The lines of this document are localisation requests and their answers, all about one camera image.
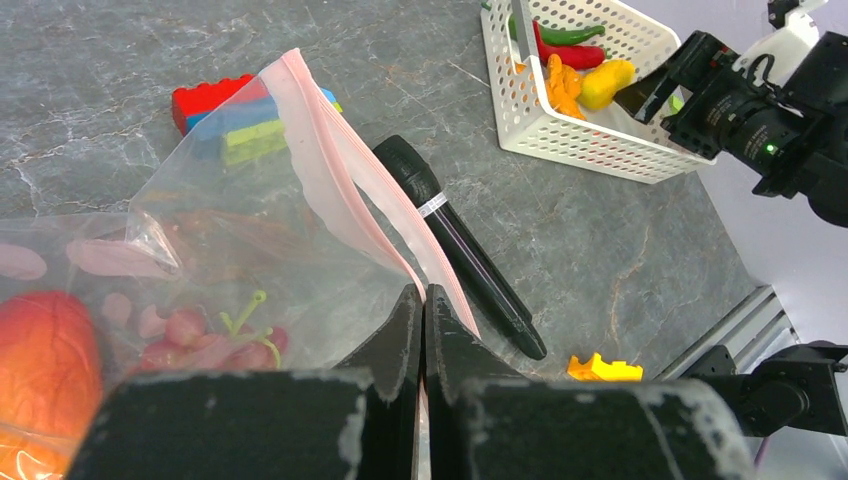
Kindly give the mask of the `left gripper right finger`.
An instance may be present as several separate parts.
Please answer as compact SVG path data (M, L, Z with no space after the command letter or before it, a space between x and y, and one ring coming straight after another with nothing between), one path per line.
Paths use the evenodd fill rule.
M538 381L487 348L445 289L423 317L436 479L751 479L729 407L698 380Z

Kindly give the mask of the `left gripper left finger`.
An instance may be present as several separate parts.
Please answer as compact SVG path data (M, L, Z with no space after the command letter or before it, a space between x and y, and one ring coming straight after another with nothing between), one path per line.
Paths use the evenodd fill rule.
M97 412L72 479L395 479L412 475L423 305L329 369L137 374Z

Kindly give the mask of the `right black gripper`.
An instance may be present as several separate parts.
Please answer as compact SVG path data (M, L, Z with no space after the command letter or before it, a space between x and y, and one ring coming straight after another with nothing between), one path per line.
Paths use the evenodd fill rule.
M617 92L613 100L647 125L679 91L688 100L662 126L685 149L712 159L725 152L762 176L805 133L805 118L781 104L771 81L777 57L761 53L736 70L738 54L715 36L695 31L650 74Z

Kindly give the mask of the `red grape bunch toy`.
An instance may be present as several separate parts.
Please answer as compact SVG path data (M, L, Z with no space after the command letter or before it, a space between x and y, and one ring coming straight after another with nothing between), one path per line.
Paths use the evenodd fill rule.
M170 370L279 370L289 336L282 327L255 327L249 320L267 300L256 290L235 317L220 312L210 321L200 307L179 308L163 317L154 305L139 317L148 341L135 372Z

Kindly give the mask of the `clear polka dot zip bag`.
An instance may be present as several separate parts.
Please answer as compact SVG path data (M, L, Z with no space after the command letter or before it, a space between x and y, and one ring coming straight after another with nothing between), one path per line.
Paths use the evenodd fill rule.
M465 292L417 208L328 101L297 49L255 77L274 99L286 147L227 166L184 137L126 212L5 220L1 304L63 291L89 310L103 396L161 372L329 369L388 318L401 291L443 287L459 320L479 331ZM252 293L267 300L255 327L282 327L279 370L135 372L148 341L140 314L200 307L235 317Z

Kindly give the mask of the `orange red mango toy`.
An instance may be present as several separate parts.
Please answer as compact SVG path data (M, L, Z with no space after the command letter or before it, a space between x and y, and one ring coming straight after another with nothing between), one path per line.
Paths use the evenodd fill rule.
M1 476L61 479L103 396L88 308L63 291L1 304Z

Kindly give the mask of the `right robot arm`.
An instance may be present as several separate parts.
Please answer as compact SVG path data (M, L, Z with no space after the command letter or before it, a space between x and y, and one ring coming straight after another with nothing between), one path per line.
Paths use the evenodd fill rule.
M706 159L728 153L755 171L754 193L803 195L822 220L847 223L847 39L824 33L784 84L778 55L760 53L734 67L738 54L713 35L693 33L663 64L616 93L640 123L654 119L678 88L690 97L661 121L670 140ZM767 437L791 427L843 436L847 418L837 379L847 349L826 341L787 347L748 374L696 365L734 413L742 432Z

